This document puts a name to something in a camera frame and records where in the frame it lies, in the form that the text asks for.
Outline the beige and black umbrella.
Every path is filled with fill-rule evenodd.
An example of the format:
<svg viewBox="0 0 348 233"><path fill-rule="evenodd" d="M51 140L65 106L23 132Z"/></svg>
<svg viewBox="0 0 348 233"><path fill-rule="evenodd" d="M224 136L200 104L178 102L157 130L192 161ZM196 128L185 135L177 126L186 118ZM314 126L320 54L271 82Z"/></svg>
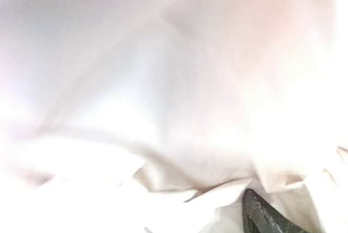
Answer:
<svg viewBox="0 0 348 233"><path fill-rule="evenodd" d="M1 232L347 232L347 0L1 0Z"/></svg>

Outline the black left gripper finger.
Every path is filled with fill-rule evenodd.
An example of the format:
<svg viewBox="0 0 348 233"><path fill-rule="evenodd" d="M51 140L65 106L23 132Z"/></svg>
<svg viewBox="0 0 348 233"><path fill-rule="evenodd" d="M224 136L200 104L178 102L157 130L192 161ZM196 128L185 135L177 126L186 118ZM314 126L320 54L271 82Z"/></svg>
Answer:
<svg viewBox="0 0 348 233"><path fill-rule="evenodd" d="M242 199L243 230L246 233L307 232L284 217L264 198L247 188Z"/></svg>

